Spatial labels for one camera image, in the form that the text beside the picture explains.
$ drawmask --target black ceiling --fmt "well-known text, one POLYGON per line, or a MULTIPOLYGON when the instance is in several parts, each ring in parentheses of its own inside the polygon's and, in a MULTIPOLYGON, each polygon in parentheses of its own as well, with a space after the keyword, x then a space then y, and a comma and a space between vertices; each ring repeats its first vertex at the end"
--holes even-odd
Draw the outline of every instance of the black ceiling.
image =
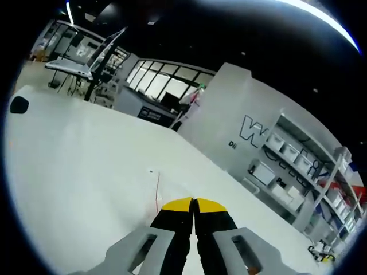
POLYGON ((111 1, 70 0, 75 24, 101 36, 127 25, 122 47, 139 57, 211 70, 224 62, 250 69, 254 78, 306 108, 347 146, 367 183, 367 150, 361 144, 367 143, 366 7, 356 0, 321 2, 361 53, 320 19, 278 1, 130 0, 108 6, 111 1), (94 23, 85 20, 85 12, 97 17, 94 23))

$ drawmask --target desk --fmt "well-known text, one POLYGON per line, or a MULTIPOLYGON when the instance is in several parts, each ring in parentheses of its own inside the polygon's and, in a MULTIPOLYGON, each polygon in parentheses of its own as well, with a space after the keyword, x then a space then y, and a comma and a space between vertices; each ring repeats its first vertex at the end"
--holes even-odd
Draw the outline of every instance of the desk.
MULTIPOLYGON (((88 270, 155 216, 159 204, 202 197, 238 227, 278 248, 298 272, 321 274, 309 241, 176 132, 80 99, 20 89, 23 115, 7 112, 9 190, 25 231, 56 272, 88 270)), ((192 245, 184 274, 203 274, 192 245)))
POLYGON ((125 86, 121 87, 120 93, 115 99, 114 110, 164 127, 171 126, 177 117, 160 103, 125 86))

